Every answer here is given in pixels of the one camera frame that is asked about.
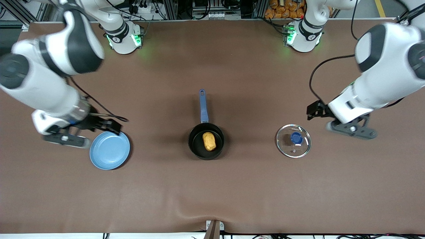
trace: blue pan handle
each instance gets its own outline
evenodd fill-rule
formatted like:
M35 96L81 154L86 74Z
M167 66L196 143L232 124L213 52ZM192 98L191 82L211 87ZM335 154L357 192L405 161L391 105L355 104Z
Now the blue pan handle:
M207 97L204 89L199 91L199 102L201 104L201 123L208 123Z

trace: table surface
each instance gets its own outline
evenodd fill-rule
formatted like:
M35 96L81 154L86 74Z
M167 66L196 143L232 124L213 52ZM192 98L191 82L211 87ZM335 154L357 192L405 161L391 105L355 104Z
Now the table surface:
M355 21L354 32L377 23ZM130 119L123 131L131 156L117 170L99 170L88 150L42 141L33 110L0 92L0 231L198 231L219 219L232 233L425 233L425 91L373 112L379 136L370 141L328 132L330 118L306 119L316 100L310 73L353 53L349 26L329 21L320 44L301 54L262 21L152 23L143 49L119 55L93 24L106 59L75 80ZM61 28L34 23L20 38ZM313 85L328 102L359 75L354 59L333 61ZM187 145L201 88L210 121L226 135L213 161L197 159ZM275 134L287 124L312 137L301 159L276 148Z

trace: frying pan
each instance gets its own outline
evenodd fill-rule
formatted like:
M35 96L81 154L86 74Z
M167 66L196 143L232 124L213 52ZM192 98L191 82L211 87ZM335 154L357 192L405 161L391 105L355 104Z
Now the frying pan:
M209 123L207 98L204 89L199 91L199 102L201 104L201 123L195 126L189 134L189 148L198 158L203 160L212 160L219 156L223 150L224 135L218 126ZM214 135L215 145L217 147L212 151L205 149L202 135L206 132L210 132Z

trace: yellow tape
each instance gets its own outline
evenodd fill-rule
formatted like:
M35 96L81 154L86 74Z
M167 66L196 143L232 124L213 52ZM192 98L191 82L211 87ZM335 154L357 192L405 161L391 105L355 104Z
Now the yellow tape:
M379 17L385 17L384 8L382 7L381 0L375 0L376 8L379 12Z

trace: blue lid knob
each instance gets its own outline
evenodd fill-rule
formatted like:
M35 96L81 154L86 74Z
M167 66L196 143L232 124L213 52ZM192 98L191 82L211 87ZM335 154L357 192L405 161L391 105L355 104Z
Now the blue lid knob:
M299 145L303 142L303 137L301 136L300 133L294 132L291 134L291 141L292 143Z

